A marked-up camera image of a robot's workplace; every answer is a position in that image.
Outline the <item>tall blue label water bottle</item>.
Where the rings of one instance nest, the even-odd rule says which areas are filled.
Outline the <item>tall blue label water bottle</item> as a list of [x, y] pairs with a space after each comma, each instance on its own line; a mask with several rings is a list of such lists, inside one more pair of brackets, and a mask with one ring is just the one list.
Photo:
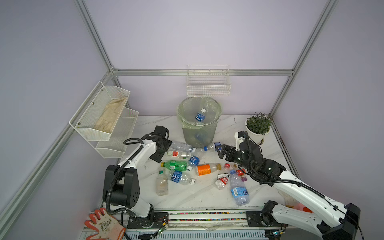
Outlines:
[[209, 140], [205, 131], [196, 131], [194, 134], [194, 138], [197, 143], [204, 146], [207, 144], [207, 140]]

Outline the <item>short bottle blue white cap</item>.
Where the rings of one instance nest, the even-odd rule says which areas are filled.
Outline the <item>short bottle blue white cap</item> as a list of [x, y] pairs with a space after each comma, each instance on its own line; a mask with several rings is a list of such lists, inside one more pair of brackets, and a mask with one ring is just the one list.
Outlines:
[[198, 113], [196, 114], [195, 119], [198, 122], [202, 123], [205, 120], [205, 118], [206, 118], [206, 112], [207, 112], [207, 110], [205, 108], [201, 108], [198, 111]]

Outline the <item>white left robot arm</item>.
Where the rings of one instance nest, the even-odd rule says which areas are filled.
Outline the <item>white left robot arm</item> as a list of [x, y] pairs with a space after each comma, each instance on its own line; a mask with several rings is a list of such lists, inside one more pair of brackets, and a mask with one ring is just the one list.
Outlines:
[[160, 163], [170, 148], [172, 141], [170, 132], [163, 126], [141, 138], [128, 138], [123, 141], [125, 146], [137, 145], [136, 149], [117, 165], [106, 169], [103, 201], [107, 214], [115, 215], [127, 212], [132, 217], [147, 218], [152, 212], [152, 205], [140, 197], [138, 169], [147, 160]]

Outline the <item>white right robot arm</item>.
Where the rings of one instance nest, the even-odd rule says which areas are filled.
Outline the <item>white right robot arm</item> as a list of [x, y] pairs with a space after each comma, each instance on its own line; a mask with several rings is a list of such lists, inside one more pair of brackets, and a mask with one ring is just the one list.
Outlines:
[[258, 145], [246, 141], [235, 147], [221, 145], [218, 156], [245, 169], [260, 185], [274, 187], [310, 209], [308, 213], [268, 201], [260, 212], [258, 222], [261, 225], [294, 226], [324, 240], [353, 240], [360, 232], [359, 207], [335, 201], [308, 186], [283, 165], [264, 158]]

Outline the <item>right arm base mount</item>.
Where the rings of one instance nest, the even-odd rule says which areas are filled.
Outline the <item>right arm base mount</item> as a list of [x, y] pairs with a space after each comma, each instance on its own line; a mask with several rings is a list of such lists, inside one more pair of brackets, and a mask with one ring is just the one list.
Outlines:
[[247, 211], [246, 219], [249, 227], [284, 227], [284, 224], [276, 222], [276, 220], [269, 213], [262, 211]]

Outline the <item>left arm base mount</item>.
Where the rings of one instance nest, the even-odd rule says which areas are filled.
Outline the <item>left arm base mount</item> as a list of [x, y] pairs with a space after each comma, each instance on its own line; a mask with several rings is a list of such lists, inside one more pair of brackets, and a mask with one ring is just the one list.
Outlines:
[[146, 218], [129, 218], [127, 223], [128, 229], [159, 229], [169, 220], [169, 213], [154, 212], [150, 213]]

